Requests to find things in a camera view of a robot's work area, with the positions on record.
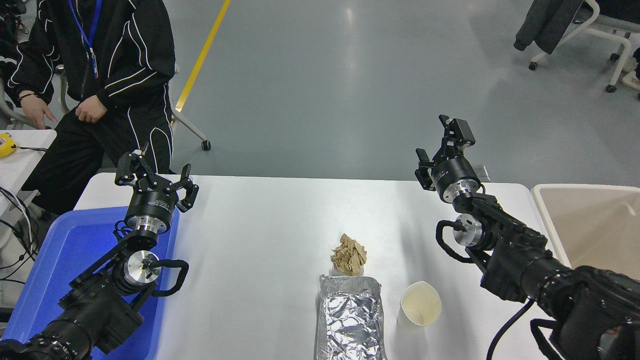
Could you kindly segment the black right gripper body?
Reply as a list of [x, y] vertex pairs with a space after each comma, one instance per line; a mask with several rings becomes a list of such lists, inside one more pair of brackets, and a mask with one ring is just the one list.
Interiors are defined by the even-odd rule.
[[442, 161], [430, 171], [430, 178], [440, 198], [457, 198], [476, 193], [482, 182], [470, 162], [463, 156]]

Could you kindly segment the person's right hand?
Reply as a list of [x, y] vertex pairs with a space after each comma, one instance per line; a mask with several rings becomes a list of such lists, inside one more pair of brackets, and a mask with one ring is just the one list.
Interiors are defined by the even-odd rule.
[[35, 92], [23, 91], [19, 100], [25, 118], [34, 129], [45, 130], [45, 118], [54, 123], [58, 121], [48, 105]]

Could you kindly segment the person's left hand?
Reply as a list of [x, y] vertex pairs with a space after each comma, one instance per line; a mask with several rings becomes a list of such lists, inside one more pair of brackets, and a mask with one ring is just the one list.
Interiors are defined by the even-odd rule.
[[75, 109], [78, 120], [91, 124], [98, 123], [107, 112], [108, 108], [103, 105], [97, 95], [89, 96], [80, 102]]

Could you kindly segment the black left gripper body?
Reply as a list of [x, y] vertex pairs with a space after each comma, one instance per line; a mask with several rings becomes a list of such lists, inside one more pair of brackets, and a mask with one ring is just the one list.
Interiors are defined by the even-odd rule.
[[128, 227], [149, 224], [151, 227], [170, 227], [178, 202], [176, 190], [167, 192], [171, 182], [131, 184], [133, 194], [124, 221]]

